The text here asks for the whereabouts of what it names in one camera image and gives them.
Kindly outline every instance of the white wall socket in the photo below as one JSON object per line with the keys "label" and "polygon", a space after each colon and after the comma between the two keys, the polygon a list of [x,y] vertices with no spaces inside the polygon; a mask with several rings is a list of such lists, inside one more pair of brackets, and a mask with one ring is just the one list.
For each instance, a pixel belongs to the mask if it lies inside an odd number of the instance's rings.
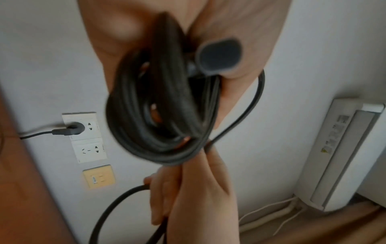
{"label": "white wall socket", "polygon": [[71,135],[71,141],[102,137],[98,126],[97,113],[67,113],[63,114],[62,118],[66,126],[73,122],[79,122],[85,127],[84,132],[80,135]]}
{"label": "white wall socket", "polygon": [[72,141],[72,147],[78,163],[92,162],[106,159],[105,146],[102,138]]}

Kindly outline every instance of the wooden furniture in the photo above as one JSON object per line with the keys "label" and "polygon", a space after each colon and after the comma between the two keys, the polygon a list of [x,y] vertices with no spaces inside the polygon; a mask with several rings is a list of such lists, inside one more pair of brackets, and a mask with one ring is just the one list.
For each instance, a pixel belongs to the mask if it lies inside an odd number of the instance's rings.
{"label": "wooden furniture", "polygon": [[0,243],[75,244],[0,97]]}

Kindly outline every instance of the white air conditioner unit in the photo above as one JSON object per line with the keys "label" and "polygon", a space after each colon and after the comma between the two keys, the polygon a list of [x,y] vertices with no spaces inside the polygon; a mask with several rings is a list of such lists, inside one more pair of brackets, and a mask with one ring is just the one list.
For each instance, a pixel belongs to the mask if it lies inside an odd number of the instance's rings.
{"label": "white air conditioner unit", "polygon": [[350,201],[386,146],[385,104],[335,99],[295,188],[307,205],[333,211]]}

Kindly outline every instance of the skin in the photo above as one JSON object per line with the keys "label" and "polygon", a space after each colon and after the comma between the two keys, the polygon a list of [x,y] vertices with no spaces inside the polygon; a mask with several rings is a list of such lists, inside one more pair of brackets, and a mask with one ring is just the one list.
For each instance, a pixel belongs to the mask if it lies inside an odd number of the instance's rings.
{"label": "skin", "polygon": [[[109,91],[129,51],[150,46],[155,16],[168,11],[196,47],[237,38],[240,64],[222,76],[215,128],[263,70],[283,28],[291,0],[78,0],[88,37]],[[169,244],[240,243],[237,203],[226,167],[212,149],[182,166],[161,167],[150,184],[152,223],[168,222]]]}

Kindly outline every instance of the white wall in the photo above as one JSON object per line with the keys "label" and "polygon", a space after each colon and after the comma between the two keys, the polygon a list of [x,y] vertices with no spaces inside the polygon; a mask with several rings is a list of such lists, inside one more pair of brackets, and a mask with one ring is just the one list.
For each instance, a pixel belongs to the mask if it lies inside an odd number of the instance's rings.
{"label": "white wall", "polygon": [[[260,103],[217,144],[240,213],[291,195],[334,97],[384,98],[385,10],[384,0],[294,1]],[[108,131],[103,72],[75,1],[1,1],[0,86],[19,131],[60,123],[62,113],[98,113],[107,160],[78,164],[65,137],[25,142],[75,237],[87,243],[107,205],[158,166],[125,152]],[[242,113],[255,88],[218,131]],[[117,183],[88,190],[82,170],[105,164]],[[154,230],[149,223],[148,193],[139,193],[112,213],[101,243],[141,243]]]}

